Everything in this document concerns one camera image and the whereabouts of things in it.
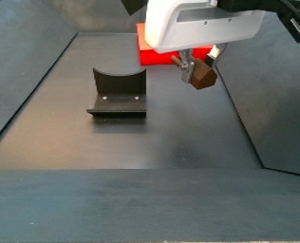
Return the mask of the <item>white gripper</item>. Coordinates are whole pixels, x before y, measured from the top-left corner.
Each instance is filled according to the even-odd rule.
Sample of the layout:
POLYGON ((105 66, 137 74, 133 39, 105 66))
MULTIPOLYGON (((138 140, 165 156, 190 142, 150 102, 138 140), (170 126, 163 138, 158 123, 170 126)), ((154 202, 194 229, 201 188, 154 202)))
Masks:
POLYGON ((145 41, 158 52, 179 50, 182 81, 189 84, 194 69, 194 47, 213 46, 205 63, 213 67, 226 44, 253 38, 264 18, 264 11, 229 12, 217 0, 149 0, 145 20, 145 41))

